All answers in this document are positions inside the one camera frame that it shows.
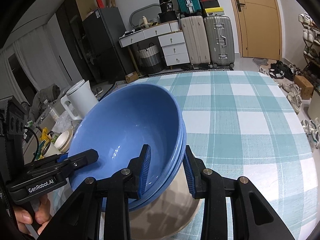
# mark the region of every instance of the human hand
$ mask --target human hand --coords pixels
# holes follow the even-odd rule
[[[49,223],[50,219],[52,218],[50,215],[50,200],[48,199],[48,195],[43,195],[39,198],[40,200],[40,206],[38,211],[35,213],[35,219],[38,224],[42,225],[38,229],[38,234],[41,234],[43,229],[46,227],[46,225]],[[13,207],[14,214],[16,216],[16,220],[18,223],[18,228],[22,233],[29,234],[27,227],[25,224],[32,224],[32,218],[31,215],[24,210],[21,207],[14,206]]]

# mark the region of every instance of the gray aluminum suitcase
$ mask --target gray aluminum suitcase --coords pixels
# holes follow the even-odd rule
[[[188,49],[190,63],[198,65],[210,63],[210,52],[202,16],[180,19],[183,35]]]
[[[213,67],[234,67],[235,46],[231,21],[228,16],[211,16],[204,19]]]

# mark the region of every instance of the checkered tablecloth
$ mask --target checkered tablecloth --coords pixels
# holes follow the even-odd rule
[[[316,225],[318,182],[302,126],[285,95],[257,72],[219,71],[139,79],[169,90],[183,110],[187,143],[207,168],[248,177],[297,240]],[[68,194],[54,192],[53,213]],[[202,204],[194,220],[168,239],[199,240]],[[233,239],[231,204],[228,237]]]

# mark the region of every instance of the refrigerator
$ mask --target refrigerator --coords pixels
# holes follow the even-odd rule
[[[121,48],[119,38],[126,32],[117,7],[99,8],[83,21],[92,49],[93,63],[100,75],[110,83],[125,80],[134,72],[127,48]]]

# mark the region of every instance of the blue bowl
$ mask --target blue bowl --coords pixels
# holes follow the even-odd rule
[[[74,135],[68,156],[92,148],[99,153],[99,159],[74,173],[69,180],[72,189],[87,177],[104,179],[126,168],[132,158],[139,156],[143,144],[149,144],[146,192],[153,195],[177,162],[182,121],[176,100],[160,86],[133,84],[111,93],[86,115]]]
[[[129,208],[129,211],[135,211],[138,210],[140,208],[145,207],[146,205],[150,204],[151,202],[153,202],[154,200],[156,200],[158,197],[160,197],[160,195],[169,187],[169,185],[171,184],[171,182],[173,181],[173,179],[175,178],[175,176],[177,175],[180,166],[182,164],[183,161],[183,157],[185,155],[186,152],[186,146],[187,146],[187,131],[186,131],[186,127],[185,124],[183,123],[183,139],[182,139],[182,147],[181,147],[181,151],[179,154],[179,158],[170,174],[170,176],[167,178],[167,180],[165,181],[165,183],[160,187],[160,189],[154,193],[150,198],[148,198],[146,201],[144,201],[143,203],[139,203],[139,205],[134,206],[132,208]]]

